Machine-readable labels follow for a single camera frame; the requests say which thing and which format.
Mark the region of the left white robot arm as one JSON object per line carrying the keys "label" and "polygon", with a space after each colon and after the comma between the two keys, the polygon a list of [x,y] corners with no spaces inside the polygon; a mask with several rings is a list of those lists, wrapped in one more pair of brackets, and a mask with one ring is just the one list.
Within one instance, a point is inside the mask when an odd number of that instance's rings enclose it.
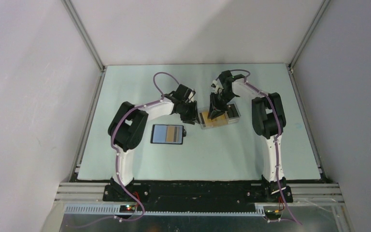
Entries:
{"label": "left white robot arm", "polygon": [[121,201],[128,201],[133,196],[133,187],[129,183],[134,179],[134,150],[141,143],[147,122],[162,116],[178,115],[185,124],[198,124],[195,93],[195,90],[180,84],[159,100],[140,105],[128,101],[121,104],[108,128],[111,147],[116,151],[113,180],[119,185],[114,194]]}

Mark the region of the black card holder wallet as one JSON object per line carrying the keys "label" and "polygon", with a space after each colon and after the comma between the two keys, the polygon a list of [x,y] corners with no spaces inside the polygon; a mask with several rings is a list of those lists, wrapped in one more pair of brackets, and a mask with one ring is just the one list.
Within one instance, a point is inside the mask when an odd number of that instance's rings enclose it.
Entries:
{"label": "black card holder wallet", "polygon": [[187,132],[183,125],[154,124],[150,143],[182,145]]}

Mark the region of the clear plastic card tray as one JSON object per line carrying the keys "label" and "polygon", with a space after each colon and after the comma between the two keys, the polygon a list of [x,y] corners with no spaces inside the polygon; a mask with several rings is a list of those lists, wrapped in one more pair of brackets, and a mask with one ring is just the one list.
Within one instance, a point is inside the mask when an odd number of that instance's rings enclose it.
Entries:
{"label": "clear plastic card tray", "polygon": [[198,119],[200,122],[200,127],[203,130],[237,123],[241,117],[237,105],[233,102],[227,104],[227,110],[222,115],[214,119],[209,119],[208,114],[208,107],[198,109]]}

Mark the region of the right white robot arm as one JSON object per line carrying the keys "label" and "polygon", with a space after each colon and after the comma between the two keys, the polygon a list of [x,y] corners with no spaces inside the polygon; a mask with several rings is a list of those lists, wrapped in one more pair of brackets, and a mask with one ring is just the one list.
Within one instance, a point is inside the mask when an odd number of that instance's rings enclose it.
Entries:
{"label": "right white robot arm", "polygon": [[274,202],[281,196],[277,185],[286,182],[281,158],[281,138],[286,126],[282,99],[280,94],[263,91],[250,84],[247,76],[233,72],[223,71],[213,81],[208,118],[213,120],[226,113],[228,103],[236,97],[249,101],[253,130],[265,138],[268,150],[262,176],[269,184],[262,188],[261,194],[264,200]]}

